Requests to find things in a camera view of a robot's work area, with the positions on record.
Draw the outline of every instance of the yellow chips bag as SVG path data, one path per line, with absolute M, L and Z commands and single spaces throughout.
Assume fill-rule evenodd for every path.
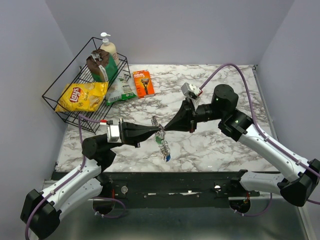
M 55 112 L 98 110 L 108 89 L 108 82 L 72 83 L 59 100 Z

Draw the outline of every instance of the bolt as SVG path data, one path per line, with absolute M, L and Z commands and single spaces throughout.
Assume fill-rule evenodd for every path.
M 123 194 L 126 194 L 126 193 L 128 192 L 127 186 L 121 187 L 121 192 L 122 192 Z
M 214 190 L 215 190 L 216 192 L 220 192 L 220 191 L 221 191 L 221 187 L 220 187 L 219 185 L 215 185 L 215 186 L 214 186 Z

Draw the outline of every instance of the gray wall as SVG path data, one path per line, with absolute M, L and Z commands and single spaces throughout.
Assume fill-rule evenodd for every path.
M 71 51 L 111 34 L 133 64 L 257 64 L 293 0 L 46 0 Z
M 296 0 L 257 70 L 279 141 L 310 160 L 320 160 L 319 11 L 319 0 Z M 307 207 L 320 236 L 320 206 Z
M 52 173 L 66 127 L 41 95 L 73 55 L 43 0 L 1 1 L 0 29 L 0 238 L 21 240 L 26 194 Z

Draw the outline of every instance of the metal floor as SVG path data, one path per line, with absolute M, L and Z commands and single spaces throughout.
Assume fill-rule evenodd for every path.
M 257 213 L 268 199 L 252 199 Z M 47 240 L 306 240 L 297 207 L 274 199 L 267 213 L 242 217 L 227 208 L 129 209 L 125 217 L 95 216 L 92 201 L 74 210 Z

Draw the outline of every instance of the orange razor box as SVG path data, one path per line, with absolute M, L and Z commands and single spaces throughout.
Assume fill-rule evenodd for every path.
M 134 71 L 133 79 L 138 98 L 146 98 L 155 95 L 154 86 L 150 78 L 150 73 L 147 70 Z

